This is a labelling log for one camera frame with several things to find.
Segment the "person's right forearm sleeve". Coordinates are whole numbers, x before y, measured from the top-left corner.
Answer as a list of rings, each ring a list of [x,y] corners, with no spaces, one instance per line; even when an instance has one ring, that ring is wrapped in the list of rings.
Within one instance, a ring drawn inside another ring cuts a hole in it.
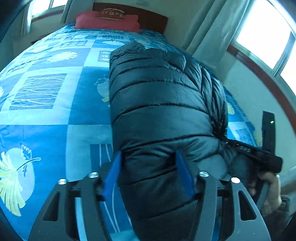
[[[281,204],[274,208],[267,200],[260,213],[267,226],[271,240],[278,240],[290,220],[290,198],[281,195]]]

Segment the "person's right hand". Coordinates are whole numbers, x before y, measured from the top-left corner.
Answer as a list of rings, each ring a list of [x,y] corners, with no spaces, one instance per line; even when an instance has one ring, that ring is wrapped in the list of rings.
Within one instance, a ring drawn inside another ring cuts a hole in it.
[[[282,204],[280,195],[280,178],[273,172],[259,172],[257,178],[269,184],[267,197],[261,209],[263,218],[274,214]]]

